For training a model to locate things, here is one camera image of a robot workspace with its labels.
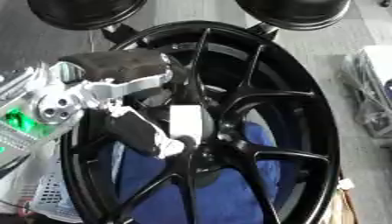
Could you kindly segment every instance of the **green light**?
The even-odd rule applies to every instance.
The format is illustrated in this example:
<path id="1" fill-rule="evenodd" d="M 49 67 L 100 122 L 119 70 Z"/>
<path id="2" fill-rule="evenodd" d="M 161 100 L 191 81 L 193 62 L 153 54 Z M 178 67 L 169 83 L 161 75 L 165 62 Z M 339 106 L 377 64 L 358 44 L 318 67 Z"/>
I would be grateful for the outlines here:
<path id="1" fill-rule="evenodd" d="M 5 117 L 0 119 L 6 121 L 12 128 L 34 135 L 35 137 L 47 136 L 53 130 L 50 126 L 34 121 L 29 116 L 25 115 L 19 108 L 9 110 Z"/>

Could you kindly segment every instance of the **black alloy rim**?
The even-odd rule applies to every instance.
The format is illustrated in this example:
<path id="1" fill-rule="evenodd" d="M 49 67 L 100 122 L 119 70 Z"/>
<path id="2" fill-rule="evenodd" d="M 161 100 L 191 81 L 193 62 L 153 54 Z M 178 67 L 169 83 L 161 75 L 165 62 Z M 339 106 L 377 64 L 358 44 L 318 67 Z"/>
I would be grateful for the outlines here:
<path id="1" fill-rule="evenodd" d="M 97 30 L 110 25 L 118 24 L 137 13 L 140 9 L 142 9 L 146 2 L 147 0 L 131 0 L 129 1 L 129 5 L 124 5 L 121 7 L 117 6 L 117 8 L 121 10 L 111 10 L 110 8 L 96 8 L 98 11 L 100 11 L 96 12 L 96 15 L 89 14 L 91 8 L 97 7 L 96 5 L 86 6 L 83 5 L 84 3 L 82 3 L 81 7 L 89 7 L 90 9 L 87 10 L 86 14 L 74 15 L 71 11 L 64 11 L 62 13 L 59 13 L 59 11 L 61 11 L 62 9 L 52 9 L 52 11 L 46 11 L 42 9 L 42 5 L 47 5 L 47 3 L 42 3 L 41 0 L 28 0 L 31 11 L 42 21 L 60 29 L 75 31 Z"/>
<path id="2" fill-rule="evenodd" d="M 72 148 L 71 134 L 63 136 L 61 141 L 64 180 L 80 217 L 86 223 L 138 223 L 125 212 L 152 197 L 168 181 L 178 186 L 182 194 L 188 223 L 198 223 L 194 182 L 201 166 L 207 172 L 223 168 L 238 171 L 253 191 L 265 224 L 316 223 L 320 219 L 338 180 L 339 139 L 326 98 L 292 56 L 278 45 L 242 28 L 204 21 L 153 27 L 112 50 L 130 46 L 158 49 L 184 65 L 191 65 L 189 88 L 186 94 L 182 94 L 191 97 L 172 97 L 173 102 L 201 104 L 215 120 L 216 135 L 197 149 L 167 158 L 166 167 L 158 176 L 120 204 L 116 200 L 116 188 L 109 184 L 110 167 L 100 164 L 97 159 L 97 149 L 115 139 L 91 134 L 97 118 L 87 115 L 80 124 L 79 145 Z M 229 58 L 236 55 L 235 60 L 242 61 L 243 66 L 230 67 L 229 70 L 242 72 L 236 76 L 229 74 L 222 81 L 217 78 L 221 73 L 214 70 L 211 63 L 217 63 L 216 67 L 219 67 L 224 54 Z M 208 69 L 213 75 L 203 75 Z M 223 88 L 226 92 L 216 93 L 204 87 L 206 84 Z M 267 122 L 270 122 L 268 118 L 275 120 L 270 123 L 277 147 L 255 145 L 241 135 L 242 118 L 251 109 L 257 109 Z M 229 140 L 220 140 L 218 133 Z M 294 138 L 297 143 L 287 144 L 287 139 Z M 205 160 L 202 156 L 205 152 L 212 159 Z M 264 159 L 290 161 L 299 167 L 298 172 L 306 173 L 299 183 L 303 188 L 297 194 L 296 203 L 284 217 L 284 205 L 268 199 L 264 183 L 259 178 L 256 161 Z"/>

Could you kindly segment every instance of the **floor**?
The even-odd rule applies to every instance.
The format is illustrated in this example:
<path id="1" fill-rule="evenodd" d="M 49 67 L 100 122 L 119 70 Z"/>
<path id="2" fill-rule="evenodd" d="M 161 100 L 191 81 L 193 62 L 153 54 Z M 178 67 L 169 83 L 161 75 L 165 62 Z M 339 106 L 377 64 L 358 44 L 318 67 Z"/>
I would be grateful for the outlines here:
<path id="1" fill-rule="evenodd" d="M 149 0 L 127 23 L 144 29 L 190 19 L 240 26 L 256 23 L 228 0 Z M 91 34 L 96 50 L 109 48 L 98 32 Z M 351 195 L 360 223 L 390 223 L 392 151 L 380 148 L 383 141 L 371 139 L 354 122 L 351 98 L 341 86 L 339 73 L 344 55 L 366 45 L 392 44 L 392 8 L 381 8 L 376 0 L 354 0 L 340 23 L 320 31 L 281 31 L 277 42 L 309 69 L 331 103 L 339 125 L 343 172 L 356 184 Z M 25 1 L 0 0 L 1 70 L 90 50 L 87 32 L 52 28 L 34 17 Z"/>

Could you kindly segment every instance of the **blue cloth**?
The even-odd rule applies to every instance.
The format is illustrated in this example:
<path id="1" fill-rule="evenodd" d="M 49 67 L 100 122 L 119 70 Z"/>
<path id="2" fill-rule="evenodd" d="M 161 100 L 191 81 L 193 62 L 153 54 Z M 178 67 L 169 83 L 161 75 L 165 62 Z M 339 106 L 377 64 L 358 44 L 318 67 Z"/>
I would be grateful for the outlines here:
<path id="1" fill-rule="evenodd" d="M 265 130 L 258 124 L 248 122 L 243 134 L 254 144 L 272 145 Z M 280 179 L 278 161 L 257 163 L 269 198 L 277 196 Z M 133 150 L 126 150 L 122 161 L 122 175 L 119 177 L 120 201 L 125 201 L 137 189 L 153 179 L 165 167 L 164 161 L 143 157 Z M 253 224 L 263 223 L 263 213 L 249 186 L 239 172 L 223 170 L 213 184 L 196 190 L 199 223 L 203 224 Z M 187 223 L 179 189 L 167 185 L 131 215 L 143 224 Z"/>

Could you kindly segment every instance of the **wire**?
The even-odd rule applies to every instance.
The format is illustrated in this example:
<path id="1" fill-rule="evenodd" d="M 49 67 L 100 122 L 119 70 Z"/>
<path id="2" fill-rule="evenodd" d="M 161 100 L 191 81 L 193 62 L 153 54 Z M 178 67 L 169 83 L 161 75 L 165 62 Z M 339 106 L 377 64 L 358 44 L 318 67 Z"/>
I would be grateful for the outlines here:
<path id="1" fill-rule="evenodd" d="M 2 199 L 0 199 L 0 203 L 3 203 L 3 204 L 5 204 L 5 205 L 7 205 L 7 206 L 9 206 L 9 207 L 16 207 L 16 208 L 21 208 L 21 209 L 30 210 L 30 208 L 27 207 L 27 206 L 14 205 L 14 204 L 12 204 L 12 203 L 10 203 L 10 202 L 7 202 L 7 201 L 5 201 L 5 200 L 2 200 Z"/>

